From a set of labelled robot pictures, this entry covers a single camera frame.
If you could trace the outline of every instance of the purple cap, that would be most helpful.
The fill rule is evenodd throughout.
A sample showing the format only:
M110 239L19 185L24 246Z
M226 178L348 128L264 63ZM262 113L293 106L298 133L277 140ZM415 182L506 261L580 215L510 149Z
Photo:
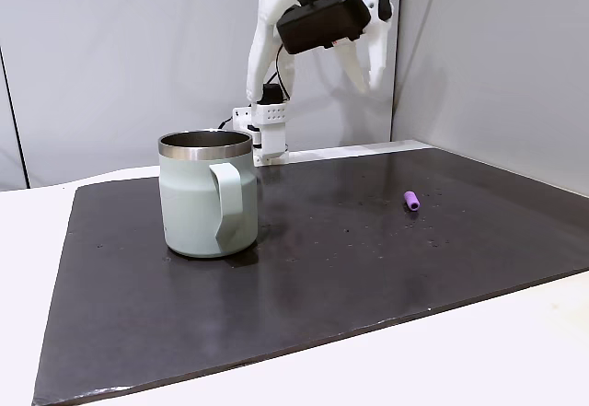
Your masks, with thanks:
M420 201L417 200L417 196L413 191L407 191L404 196L405 202L411 211L417 211L420 209Z

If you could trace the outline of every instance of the white table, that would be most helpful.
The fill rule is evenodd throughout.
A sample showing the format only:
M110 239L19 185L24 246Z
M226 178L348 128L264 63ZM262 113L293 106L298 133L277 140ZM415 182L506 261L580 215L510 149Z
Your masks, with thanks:
M427 148L406 141L291 154L292 162ZM0 193L2 404L30 405L75 190L157 176L132 168ZM589 273L104 406L589 404Z

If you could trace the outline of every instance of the gray wall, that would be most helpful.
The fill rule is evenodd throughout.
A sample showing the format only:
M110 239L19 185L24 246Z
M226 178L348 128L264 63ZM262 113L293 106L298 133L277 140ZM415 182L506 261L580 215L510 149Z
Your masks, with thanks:
M0 0L31 184L154 165L159 135L216 127L247 105L257 3ZM388 141L395 45L393 29L389 68L372 97L353 90L332 52L297 57L290 148Z
M401 0L395 139L589 194L589 0Z
M0 65L0 191L26 188L12 122L6 81Z

